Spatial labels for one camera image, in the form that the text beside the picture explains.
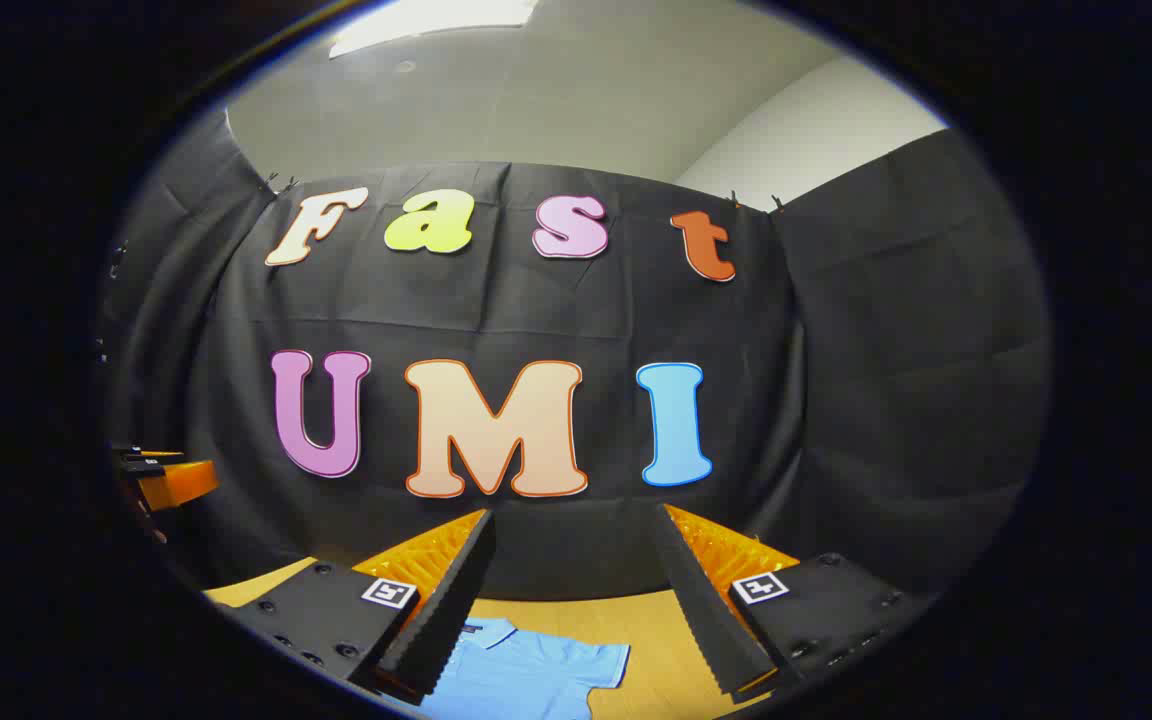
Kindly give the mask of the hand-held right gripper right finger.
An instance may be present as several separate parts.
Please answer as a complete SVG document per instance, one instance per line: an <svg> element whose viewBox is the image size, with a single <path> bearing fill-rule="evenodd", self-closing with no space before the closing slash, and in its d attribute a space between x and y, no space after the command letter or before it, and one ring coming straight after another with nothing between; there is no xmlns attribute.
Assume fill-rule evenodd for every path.
<svg viewBox="0 0 1152 720"><path fill-rule="evenodd" d="M841 553L795 559L660 503L657 555L719 691L735 700L819 685L873 655L938 600Z"/></svg>

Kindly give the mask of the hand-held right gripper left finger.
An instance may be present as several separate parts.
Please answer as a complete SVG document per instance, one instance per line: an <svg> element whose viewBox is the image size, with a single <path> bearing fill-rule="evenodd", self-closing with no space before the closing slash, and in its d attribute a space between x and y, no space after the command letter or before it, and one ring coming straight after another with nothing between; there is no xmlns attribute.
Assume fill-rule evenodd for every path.
<svg viewBox="0 0 1152 720"><path fill-rule="evenodd" d="M223 611L293 660L419 705L483 588L494 511L361 509L328 525L306 568Z"/></svg>

